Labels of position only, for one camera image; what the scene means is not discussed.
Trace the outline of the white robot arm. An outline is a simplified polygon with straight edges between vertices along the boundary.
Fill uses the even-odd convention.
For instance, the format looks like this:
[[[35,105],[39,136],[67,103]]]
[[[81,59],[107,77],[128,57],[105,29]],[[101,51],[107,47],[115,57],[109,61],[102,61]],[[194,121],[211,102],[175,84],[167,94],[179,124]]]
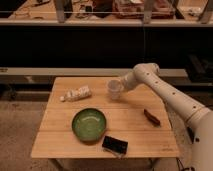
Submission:
[[[123,91],[139,84],[151,88],[194,132],[191,171],[213,171],[213,110],[163,81],[158,72],[156,63],[135,65],[121,77]]]

